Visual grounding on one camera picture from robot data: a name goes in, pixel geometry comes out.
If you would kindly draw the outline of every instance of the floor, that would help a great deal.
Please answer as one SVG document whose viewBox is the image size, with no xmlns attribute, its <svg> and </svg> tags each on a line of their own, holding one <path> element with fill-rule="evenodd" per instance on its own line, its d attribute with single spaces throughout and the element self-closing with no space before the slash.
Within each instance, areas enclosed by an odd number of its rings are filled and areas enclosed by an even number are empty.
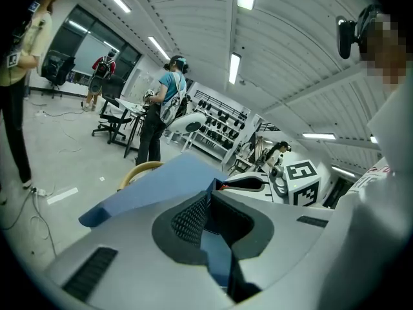
<svg viewBox="0 0 413 310">
<path fill-rule="evenodd" d="M 89 232 L 78 222 L 78 217 L 113 194 L 124 175 L 134 167 L 135 153 L 123 159 L 124 147 L 106 143 L 108 134 L 91 137 L 97 127 L 99 115 L 83 112 L 81 98 L 41 96 L 34 92 L 25 101 L 23 129 L 26 147 L 32 168 L 33 186 L 43 189 L 49 197 L 38 199 L 41 214 L 48 222 L 59 254 Z M 131 126 L 126 128 L 129 135 Z M 17 167 L 7 145 L 3 122 L 0 125 L 0 179 L 3 186 L 1 196 L 7 198 L 0 206 L 2 228 L 10 226 L 27 197 L 22 189 Z M 180 155 L 181 144 L 166 144 L 161 138 L 161 159 L 163 162 Z M 134 145 L 139 146 L 136 136 Z M 221 170 L 219 161 L 192 147 L 190 149 L 201 160 Z M 48 204 L 47 198 L 73 188 L 78 192 L 55 203 Z M 25 204 L 20 218 L 12 229 L 5 232 L 14 251 L 32 267 L 43 270 L 53 259 L 50 238 L 46 225 L 37 219 L 31 197 Z"/>
</svg>

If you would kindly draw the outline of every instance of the vr headset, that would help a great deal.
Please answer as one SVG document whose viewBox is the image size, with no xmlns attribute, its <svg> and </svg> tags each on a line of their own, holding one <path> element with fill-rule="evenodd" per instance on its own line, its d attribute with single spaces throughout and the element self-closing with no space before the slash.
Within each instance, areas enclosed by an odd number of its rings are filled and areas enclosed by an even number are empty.
<svg viewBox="0 0 413 310">
<path fill-rule="evenodd" d="M 374 22 L 378 14 L 383 11 L 379 5 L 366 7 L 359 15 L 358 21 L 347 21 L 344 16 L 336 18 L 337 24 L 337 48 L 343 59 L 348 59 L 351 53 L 351 45 L 357 43 L 360 52 L 367 50 L 367 30 Z"/>
</svg>

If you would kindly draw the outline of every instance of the chair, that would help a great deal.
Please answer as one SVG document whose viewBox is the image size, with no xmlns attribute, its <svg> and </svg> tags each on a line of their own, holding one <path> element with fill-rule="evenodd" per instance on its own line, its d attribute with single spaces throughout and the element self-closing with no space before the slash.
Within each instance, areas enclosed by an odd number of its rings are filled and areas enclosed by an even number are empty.
<svg viewBox="0 0 413 310">
<path fill-rule="evenodd" d="M 121 118 L 106 113 L 106 109 L 109 103 L 119 108 L 119 103 L 115 100 L 115 98 L 119 98 L 121 96 L 124 84 L 125 82 L 123 81 L 123 79 L 117 77 L 116 75 L 112 75 L 110 79 L 104 79 L 102 83 L 102 96 L 106 100 L 106 102 L 101 109 L 100 118 L 105 119 L 106 121 L 99 122 L 97 129 L 92 131 L 92 137 L 95 136 L 95 132 L 107 131 L 109 132 L 108 143 L 111 143 L 112 133 L 116 132 L 117 125 L 120 123 L 130 123 L 132 121 L 132 118 L 125 118 L 123 121 L 121 121 Z M 120 134 L 123 140 L 126 139 L 126 135 L 124 135 L 123 133 L 118 132 L 117 134 Z"/>
<path fill-rule="evenodd" d="M 59 86 L 66 83 L 67 75 L 70 71 L 72 71 L 73 67 L 75 66 L 74 61 L 75 58 L 70 56 L 63 62 L 60 68 L 57 69 L 56 73 L 48 72 L 45 75 L 46 79 L 52 83 L 52 99 L 54 98 L 54 87 L 57 87 L 57 89 L 60 90 Z"/>
</svg>

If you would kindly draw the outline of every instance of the red shirt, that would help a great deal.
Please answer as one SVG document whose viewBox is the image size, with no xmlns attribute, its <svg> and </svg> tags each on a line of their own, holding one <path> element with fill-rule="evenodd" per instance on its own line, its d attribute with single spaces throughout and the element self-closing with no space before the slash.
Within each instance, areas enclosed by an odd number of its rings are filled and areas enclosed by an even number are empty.
<svg viewBox="0 0 413 310">
<path fill-rule="evenodd" d="M 92 65 L 92 69 L 95 70 L 97 65 L 99 64 L 100 61 L 102 61 L 103 56 L 100 57 L 99 59 L 97 59 L 97 61 L 95 62 L 94 65 Z M 116 68 L 116 63 L 114 60 L 112 60 L 112 62 L 110 63 L 110 73 L 113 74 L 115 72 L 115 68 Z"/>
</svg>

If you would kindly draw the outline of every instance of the black pants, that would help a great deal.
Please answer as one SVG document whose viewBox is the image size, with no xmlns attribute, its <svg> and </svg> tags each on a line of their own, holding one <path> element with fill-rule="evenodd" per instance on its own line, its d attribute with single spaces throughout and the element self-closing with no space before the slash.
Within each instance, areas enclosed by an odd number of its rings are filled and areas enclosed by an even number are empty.
<svg viewBox="0 0 413 310">
<path fill-rule="evenodd" d="M 160 105 L 152 105 L 148 110 L 142 126 L 141 144 L 137 152 L 136 165 L 148 161 L 161 160 L 161 143 L 159 141 L 162 132 L 166 129 L 165 123 L 161 121 L 159 113 Z"/>
<path fill-rule="evenodd" d="M 3 123 L 6 127 L 8 144 L 23 183 L 32 178 L 22 129 L 24 93 L 24 77 L 13 85 L 0 86 L 0 111 L 3 111 Z"/>
</svg>

